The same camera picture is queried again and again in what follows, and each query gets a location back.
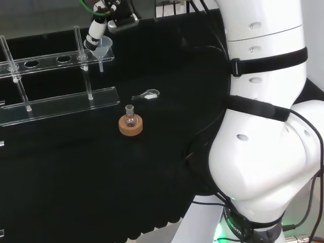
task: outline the green cable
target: green cable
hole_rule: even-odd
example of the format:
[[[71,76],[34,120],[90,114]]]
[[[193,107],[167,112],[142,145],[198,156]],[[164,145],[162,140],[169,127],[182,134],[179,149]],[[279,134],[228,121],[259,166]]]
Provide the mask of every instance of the green cable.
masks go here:
[[[94,11],[92,11],[84,2],[83,0],[79,0],[79,2],[81,3],[81,5],[89,12],[89,13],[92,13],[94,15],[97,15],[97,16],[108,16],[110,15],[110,11],[106,12],[106,13],[96,13]]]

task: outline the black tablecloth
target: black tablecloth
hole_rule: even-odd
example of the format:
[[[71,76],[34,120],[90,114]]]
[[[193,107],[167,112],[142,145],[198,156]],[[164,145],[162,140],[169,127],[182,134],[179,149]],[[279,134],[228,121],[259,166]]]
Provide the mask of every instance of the black tablecloth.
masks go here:
[[[89,72],[93,90],[117,88],[119,105],[0,129],[4,242],[125,242],[177,222],[196,194],[211,193],[181,157],[193,135],[220,114],[227,94],[224,58],[204,47],[216,44],[202,19],[146,20],[111,38],[115,60],[104,64],[104,73],[98,65]],[[8,43],[14,58],[75,50],[73,31]],[[85,90],[78,67],[22,80],[30,100]],[[306,87],[300,101],[322,96],[311,82]],[[144,130],[125,137],[118,120],[131,97],[147,89],[160,97],[132,103]],[[20,102],[10,79],[0,80],[0,100]],[[202,171],[220,123],[193,146]]]

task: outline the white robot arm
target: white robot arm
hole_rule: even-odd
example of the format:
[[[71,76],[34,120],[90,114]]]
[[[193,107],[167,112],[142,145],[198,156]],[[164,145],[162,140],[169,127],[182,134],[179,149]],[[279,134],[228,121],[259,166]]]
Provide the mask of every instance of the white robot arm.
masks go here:
[[[305,48],[299,0],[217,0],[229,58],[260,60]],[[324,135],[324,102],[293,105],[306,81],[306,63],[231,76],[230,94],[293,109]],[[228,109],[209,156],[211,175],[250,221],[279,219],[297,192],[320,170],[320,143],[295,115],[286,122]],[[238,239],[223,218],[229,238]],[[285,242],[281,233],[277,243]]]
[[[128,0],[110,0],[107,4],[102,0],[94,5],[93,12],[94,20],[85,41],[85,47],[91,51],[97,48],[107,27],[111,33],[116,33],[137,26],[140,18],[132,0],[130,3]],[[106,13],[106,16],[97,16],[95,13]]]

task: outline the test tube rack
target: test tube rack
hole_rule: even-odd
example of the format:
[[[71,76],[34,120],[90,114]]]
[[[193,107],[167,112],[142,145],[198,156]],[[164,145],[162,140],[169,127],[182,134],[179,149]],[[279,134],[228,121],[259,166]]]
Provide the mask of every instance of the test tube rack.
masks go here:
[[[74,35],[77,51],[17,60],[12,58],[5,37],[0,35],[0,44],[7,59],[6,62],[0,62],[0,79],[12,77],[22,99],[22,103],[13,105],[5,105],[5,101],[0,102],[1,127],[119,104],[119,96],[115,87],[94,91],[91,89],[89,64],[98,63],[98,60],[91,51],[84,50],[79,26],[74,27]],[[114,54],[109,48],[102,62],[109,62],[113,59]],[[86,92],[34,101],[28,100],[22,76],[74,66],[79,66],[82,70]]]

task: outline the funnel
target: funnel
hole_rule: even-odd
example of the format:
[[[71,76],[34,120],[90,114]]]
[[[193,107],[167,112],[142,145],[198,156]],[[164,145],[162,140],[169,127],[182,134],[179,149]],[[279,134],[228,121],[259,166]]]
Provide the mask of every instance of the funnel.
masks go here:
[[[103,36],[99,40],[98,47],[96,50],[91,51],[91,53],[98,59],[100,72],[103,72],[102,60],[106,56],[109,48],[112,46],[112,40],[109,37]]]

